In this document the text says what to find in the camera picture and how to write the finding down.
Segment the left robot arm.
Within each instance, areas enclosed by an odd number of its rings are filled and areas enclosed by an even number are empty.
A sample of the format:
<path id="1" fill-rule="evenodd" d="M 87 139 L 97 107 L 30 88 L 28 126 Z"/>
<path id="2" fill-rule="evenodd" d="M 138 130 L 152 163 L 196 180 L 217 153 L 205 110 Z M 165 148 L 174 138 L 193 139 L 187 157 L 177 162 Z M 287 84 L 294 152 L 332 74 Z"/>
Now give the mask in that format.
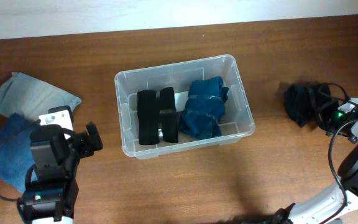
<path id="1" fill-rule="evenodd" d="M 25 176 L 25 191 L 17 199 L 24 223 L 73 223 L 79 187 L 80 160 L 103 148 L 93 122 L 76 133 L 57 124 L 39 126 L 30 135 L 35 164 Z"/>

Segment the dark blue taped garment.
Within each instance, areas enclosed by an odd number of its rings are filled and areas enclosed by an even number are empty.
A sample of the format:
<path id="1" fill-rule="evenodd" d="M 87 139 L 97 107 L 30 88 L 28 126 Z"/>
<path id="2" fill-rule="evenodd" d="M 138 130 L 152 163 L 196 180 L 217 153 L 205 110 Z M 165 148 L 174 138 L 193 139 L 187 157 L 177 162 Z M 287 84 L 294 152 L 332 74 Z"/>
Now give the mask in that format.
<path id="1" fill-rule="evenodd" d="M 179 119 L 179 131 L 198 140 L 221 136 L 218 123 L 226 114 L 228 92 L 220 76 L 193 81 Z"/>

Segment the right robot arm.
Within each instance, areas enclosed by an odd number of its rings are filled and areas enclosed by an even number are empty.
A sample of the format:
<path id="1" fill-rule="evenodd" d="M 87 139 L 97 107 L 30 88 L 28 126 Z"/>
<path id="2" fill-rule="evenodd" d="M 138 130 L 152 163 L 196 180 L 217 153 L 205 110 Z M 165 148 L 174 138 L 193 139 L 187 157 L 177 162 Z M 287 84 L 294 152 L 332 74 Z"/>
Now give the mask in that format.
<path id="1" fill-rule="evenodd" d="M 334 115 L 328 162 L 334 183 L 307 201 L 293 203 L 256 223 L 341 223 L 340 217 L 358 210 L 358 101 L 346 101 Z M 357 146 L 342 161 L 333 165 L 333 147 L 338 136 L 346 136 Z"/>

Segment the black taped garment bundle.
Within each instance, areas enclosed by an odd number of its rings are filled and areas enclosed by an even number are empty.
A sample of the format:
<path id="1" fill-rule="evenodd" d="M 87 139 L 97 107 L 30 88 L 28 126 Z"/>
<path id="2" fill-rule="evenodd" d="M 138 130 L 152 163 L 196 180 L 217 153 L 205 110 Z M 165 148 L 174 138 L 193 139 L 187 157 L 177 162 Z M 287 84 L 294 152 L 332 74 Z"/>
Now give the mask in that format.
<path id="1" fill-rule="evenodd" d="M 327 130 L 331 117 L 339 108 L 338 100 L 330 96 L 328 84 L 294 84 L 283 94 L 285 111 L 301 128 L 313 119 L 321 129 Z"/>

